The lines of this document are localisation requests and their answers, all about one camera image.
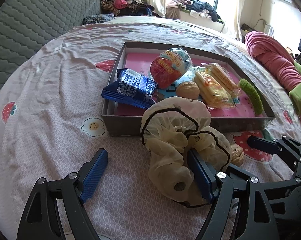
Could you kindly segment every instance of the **plastic wrapper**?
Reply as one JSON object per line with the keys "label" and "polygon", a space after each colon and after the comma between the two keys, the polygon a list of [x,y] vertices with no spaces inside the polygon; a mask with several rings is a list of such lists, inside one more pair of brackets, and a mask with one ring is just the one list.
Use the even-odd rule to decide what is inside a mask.
{"label": "plastic wrapper", "polygon": [[101,96],[119,103],[149,108],[155,101],[152,95],[157,88],[155,81],[131,69],[117,70],[117,80],[104,87]]}
{"label": "plastic wrapper", "polygon": [[217,171],[228,167],[232,159],[230,143],[208,126],[210,122],[211,114],[203,102],[180,97],[165,98],[143,114],[141,141],[151,153],[148,176],[168,198],[190,206],[207,202],[187,166],[191,147]]}
{"label": "plastic wrapper", "polygon": [[186,50],[169,49],[161,53],[150,65],[150,73],[161,89],[167,88],[192,66]]}
{"label": "plastic wrapper", "polygon": [[227,91],[210,75],[205,68],[195,69],[194,82],[198,85],[200,96],[208,109],[233,107],[235,104]]}
{"label": "plastic wrapper", "polygon": [[231,76],[217,63],[205,64],[203,67],[208,68],[208,74],[210,74],[232,98],[237,98],[240,88],[231,78]]}

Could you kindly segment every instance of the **yellow snack bar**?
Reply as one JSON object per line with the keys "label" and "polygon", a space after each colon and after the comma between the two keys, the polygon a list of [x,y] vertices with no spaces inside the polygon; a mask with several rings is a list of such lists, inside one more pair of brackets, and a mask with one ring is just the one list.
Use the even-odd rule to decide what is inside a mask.
{"label": "yellow snack bar", "polygon": [[213,75],[212,73],[211,76],[227,91],[228,94],[230,94],[232,98],[238,97],[239,89],[231,90],[217,76]]}
{"label": "yellow snack bar", "polygon": [[194,82],[199,87],[200,95],[208,106],[218,108],[229,106],[231,96],[226,90],[209,74],[195,71]]}
{"label": "yellow snack bar", "polygon": [[223,68],[217,63],[207,64],[210,70],[210,74],[213,78],[220,81],[220,85],[227,90],[238,90],[238,85],[233,79],[223,70]]}

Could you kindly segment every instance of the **gray box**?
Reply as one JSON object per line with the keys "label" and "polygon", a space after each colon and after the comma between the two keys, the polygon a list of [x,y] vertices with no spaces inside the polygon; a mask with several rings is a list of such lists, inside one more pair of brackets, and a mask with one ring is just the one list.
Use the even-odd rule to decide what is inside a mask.
{"label": "gray box", "polygon": [[[177,45],[163,44],[163,43],[152,43],[152,42],[125,42],[119,51],[116,58],[114,68],[111,72],[108,84],[117,80],[116,71],[118,68],[124,68],[127,53],[156,53],[177,48]],[[250,78],[238,67],[231,59],[200,49],[188,48],[186,49],[191,58],[198,58],[202,60],[212,60],[215,63],[227,64],[228,67],[232,68],[234,74],[240,79],[244,78],[250,83]],[[265,128],[268,122],[275,118],[274,112],[269,106],[266,99],[256,88],[260,99],[263,103],[264,117],[253,117],[253,118],[241,118],[241,117],[212,117],[211,127],[217,129],[221,133],[226,132],[238,132],[248,130],[262,130]],[[139,136],[141,126],[141,116],[119,116],[114,115],[114,109],[116,102],[104,99],[102,118],[108,130],[110,136]]]}

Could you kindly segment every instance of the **blue snack package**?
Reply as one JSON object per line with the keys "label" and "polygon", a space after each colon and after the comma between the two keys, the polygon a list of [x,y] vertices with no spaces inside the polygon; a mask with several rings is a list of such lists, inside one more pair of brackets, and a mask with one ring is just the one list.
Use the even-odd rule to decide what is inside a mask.
{"label": "blue snack package", "polygon": [[127,68],[117,70],[117,80],[104,87],[101,96],[104,99],[147,109],[155,101],[152,95],[157,83],[140,73]]}

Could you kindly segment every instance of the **strawberry print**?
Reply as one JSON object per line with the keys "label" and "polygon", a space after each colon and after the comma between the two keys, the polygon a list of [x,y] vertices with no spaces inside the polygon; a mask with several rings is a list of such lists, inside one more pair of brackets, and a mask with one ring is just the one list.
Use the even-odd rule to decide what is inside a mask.
{"label": "strawberry print", "polygon": [[4,123],[7,123],[9,117],[15,113],[17,106],[15,102],[8,103],[2,110],[2,119]]}
{"label": "strawberry print", "polygon": [[289,114],[289,112],[287,110],[285,110],[283,112],[283,115],[286,118],[287,122],[289,122],[290,124],[293,124],[292,118],[291,118],[291,116],[290,116],[290,114]]}
{"label": "strawberry print", "polygon": [[180,31],[180,30],[172,30],[171,32],[172,32],[172,33],[183,33],[183,32]]}
{"label": "strawberry print", "polygon": [[100,70],[111,73],[111,71],[113,70],[114,64],[115,64],[115,60],[110,59],[110,60],[105,60],[105,61],[96,63],[95,66],[96,66],[96,68],[99,68]]}
{"label": "strawberry print", "polygon": [[264,138],[263,133],[261,131],[244,131],[244,132],[233,132],[234,141],[244,150],[244,154],[249,158],[252,158],[261,162],[269,162],[272,159],[272,155],[262,152],[257,149],[250,148],[247,144],[247,139],[254,135],[259,138]]}

